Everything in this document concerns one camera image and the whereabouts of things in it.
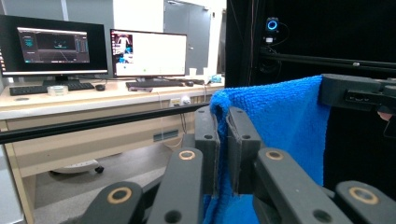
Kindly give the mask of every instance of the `wheeled base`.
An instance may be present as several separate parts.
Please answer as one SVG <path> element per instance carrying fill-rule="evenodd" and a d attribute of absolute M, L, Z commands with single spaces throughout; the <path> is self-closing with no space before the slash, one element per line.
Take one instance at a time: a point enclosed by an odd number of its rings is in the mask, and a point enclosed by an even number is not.
<path fill-rule="evenodd" d="M 76 174 L 94 169 L 96 173 L 101 174 L 105 168 L 96 160 L 84 161 L 73 165 L 68 165 L 51 171 L 53 174 Z"/>

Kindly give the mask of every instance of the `white cable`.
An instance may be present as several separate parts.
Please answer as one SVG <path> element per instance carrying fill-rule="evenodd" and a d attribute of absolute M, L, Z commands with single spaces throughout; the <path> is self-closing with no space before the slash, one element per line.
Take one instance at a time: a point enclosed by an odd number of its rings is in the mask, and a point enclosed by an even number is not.
<path fill-rule="evenodd" d="M 204 103 L 206 103 L 206 84 L 204 83 Z"/>
<path fill-rule="evenodd" d="M 158 100 L 160 101 L 160 109 L 163 109 L 163 101 L 161 100 L 161 95 L 159 92 L 157 92 L 158 95 Z M 163 141 L 163 117 L 160 118 L 161 120 L 161 142 L 163 143 L 164 146 L 166 147 L 178 147 L 181 143 L 181 141 L 183 140 L 183 138 L 180 138 L 180 141 L 175 145 L 175 146 L 168 146 L 165 144 L 165 142 Z"/>

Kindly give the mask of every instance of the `computer monitor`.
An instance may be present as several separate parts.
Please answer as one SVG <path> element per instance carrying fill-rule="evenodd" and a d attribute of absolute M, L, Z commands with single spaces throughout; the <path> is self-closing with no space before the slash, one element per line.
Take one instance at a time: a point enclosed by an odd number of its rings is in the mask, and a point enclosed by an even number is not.
<path fill-rule="evenodd" d="M 180 77 L 186 73 L 187 36 L 110 29 L 114 77 Z"/>
<path fill-rule="evenodd" d="M 0 15 L 0 54 L 3 77 L 107 74 L 103 24 Z"/>

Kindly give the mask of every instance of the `computer mouse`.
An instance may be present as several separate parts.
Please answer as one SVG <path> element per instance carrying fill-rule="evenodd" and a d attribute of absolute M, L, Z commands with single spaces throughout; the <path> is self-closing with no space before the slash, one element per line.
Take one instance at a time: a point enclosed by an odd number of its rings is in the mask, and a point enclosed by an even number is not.
<path fill-rule="evenodd" d="M 194 86 L 194 82 L 193 81 L 186 81 L 186 86 L 188 87 L 193 87 Z"/>
<path fill-rule="evenodd" d="M 104 91 L 106 89 L 106 85 L 103 85 L 103 84 L 96 85 L 95 89 L 97 91 Z"/>

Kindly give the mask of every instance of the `bolt hole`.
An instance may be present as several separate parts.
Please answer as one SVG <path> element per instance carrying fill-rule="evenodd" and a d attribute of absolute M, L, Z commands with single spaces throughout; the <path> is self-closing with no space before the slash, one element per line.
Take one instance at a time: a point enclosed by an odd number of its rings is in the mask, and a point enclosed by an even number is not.
<path fill-rule="evenodd" d="M 314 218 L 316 218 L 317 221 L 322 222 L 322 223 L 332 222 L 332 217 L 327 212 L 322 211 L 322 210 L 315 210 Z"/>
<path fill-rule="evenodd" d="M 121 199 L 126 196 L 126 191 L 120 190 L 113 194 L 114 199 Z"/>
<path fill-rule="evenodd" d="M 274 160 L 274 161 L 281 161 L 281 160 L 283 160 L 283 155 L 282 155 L 282 153 L 277 152 L 277 151 L 267 151 L 267 152 L 265 153 L 265 155 L 266 155 L 269 159 Z"/>
<path fill-rule="evenodd" d="M 364 200 L 372 200 L 374 198 L 372 194 L 369 194 L 368 192 L 363 191 L 361 189 L 356 189 L 355 193 Z"/>
<path fill-rule="evenodd" d="M 170 211 L 165 215 L 166 223 L 178 223 L 181 220 L 181 214 L 178 211 Z"/>
<path fill-rule="evenodd" d="M 183 157 L 183 158 L 189 158 L 189 157 L 191 157 L 193 154 L 192 154 L 192 152 L 183 152 L 182 154 L 181 154 L 181 157 Z"/>

